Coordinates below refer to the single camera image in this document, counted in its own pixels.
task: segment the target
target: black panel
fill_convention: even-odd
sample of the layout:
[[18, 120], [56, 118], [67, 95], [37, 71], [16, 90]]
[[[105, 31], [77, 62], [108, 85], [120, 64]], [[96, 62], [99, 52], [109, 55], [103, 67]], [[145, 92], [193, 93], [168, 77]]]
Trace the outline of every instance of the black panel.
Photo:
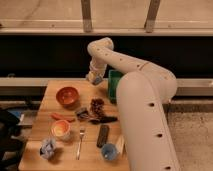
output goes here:
[[[0, 36], [0, 76], [84, 77], [98, 36]], [[213, 77], [213, 37], [111, 37], [115, 50], [153, 61], [179, 78]]]

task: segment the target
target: silver fork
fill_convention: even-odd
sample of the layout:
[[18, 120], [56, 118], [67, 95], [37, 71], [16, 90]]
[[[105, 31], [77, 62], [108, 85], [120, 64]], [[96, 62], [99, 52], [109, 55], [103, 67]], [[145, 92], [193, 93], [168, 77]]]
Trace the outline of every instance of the silver fork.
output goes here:
[[80, 133], [79, 133], [80, 140], [79, 140], [79, 143], [78, 143], [76, 160], [79, 160], [79, 158], [80, 158], [81, 143], [82, 143], [82, 139], [84, 137], [84, 134], [85, 134], [85, 127], [80, 127]]

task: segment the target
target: orange bowl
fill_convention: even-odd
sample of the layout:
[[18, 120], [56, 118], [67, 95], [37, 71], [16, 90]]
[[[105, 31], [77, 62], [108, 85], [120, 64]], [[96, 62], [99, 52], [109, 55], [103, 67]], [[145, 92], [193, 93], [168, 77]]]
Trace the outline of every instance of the orange bowl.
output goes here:
[[51, 131], [52, 134], [61, 139], [61, 140], [69, 140], [71, 137], [70, 133], [71, 127], [70, 123], [66, 120], [58, 120], [52, 124]]
[[56, 94], [57, 101], [64, 107], [70, 107], [79, 98], [78, 90], [74, 87], [64, 87]]

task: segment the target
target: blue cup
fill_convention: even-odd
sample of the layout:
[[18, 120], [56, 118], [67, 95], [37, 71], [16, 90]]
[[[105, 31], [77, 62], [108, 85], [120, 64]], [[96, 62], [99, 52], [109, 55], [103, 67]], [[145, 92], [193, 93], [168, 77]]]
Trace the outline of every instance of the blue cup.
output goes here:
[[107, 143], [101, 148], [101, 154], [104, 159], [112, 161], [117, 158], [118, 150], [114, 144]]

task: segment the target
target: dark remote control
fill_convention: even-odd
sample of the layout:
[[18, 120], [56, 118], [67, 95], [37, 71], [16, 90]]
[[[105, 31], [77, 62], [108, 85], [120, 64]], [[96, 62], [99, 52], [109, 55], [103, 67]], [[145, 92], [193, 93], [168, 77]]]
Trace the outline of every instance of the dark remote control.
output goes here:
[[109, 134], [109, 126], [102, 124], [100, 126], [100, 131], [98, 135], [97, 147], [101, 148], [104, 144], [106, 144], [108, 134]]

